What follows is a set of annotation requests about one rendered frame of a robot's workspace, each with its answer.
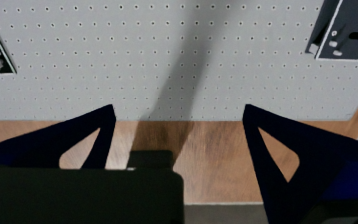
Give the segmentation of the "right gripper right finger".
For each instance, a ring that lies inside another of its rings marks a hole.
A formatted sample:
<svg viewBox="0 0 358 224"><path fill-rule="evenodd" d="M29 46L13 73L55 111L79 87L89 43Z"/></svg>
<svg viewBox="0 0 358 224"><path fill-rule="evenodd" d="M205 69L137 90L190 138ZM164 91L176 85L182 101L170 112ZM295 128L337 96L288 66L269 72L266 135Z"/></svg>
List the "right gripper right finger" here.
<svg viewBox="0 0 358 224"><path fill-rule="evenodd" d="M268 224L297 224L319 202L358 200L358 140L252 104L242 122ZM259 129L297 154L289 182Z"/></svg>

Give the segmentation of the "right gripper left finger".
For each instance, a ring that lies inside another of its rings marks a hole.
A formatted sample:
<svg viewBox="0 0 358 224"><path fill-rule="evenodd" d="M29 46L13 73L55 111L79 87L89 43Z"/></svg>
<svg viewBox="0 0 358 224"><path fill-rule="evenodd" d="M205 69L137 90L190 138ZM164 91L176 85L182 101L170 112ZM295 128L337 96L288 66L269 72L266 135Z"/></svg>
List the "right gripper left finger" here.
<svg viewBox="0 0 358 224"><path fill-rule="evenodd" d="M17 168L61 168L61 156L99 133L80 169L105 168L116 125L112 104L81 116L0 141L0 165Z"/></svg>

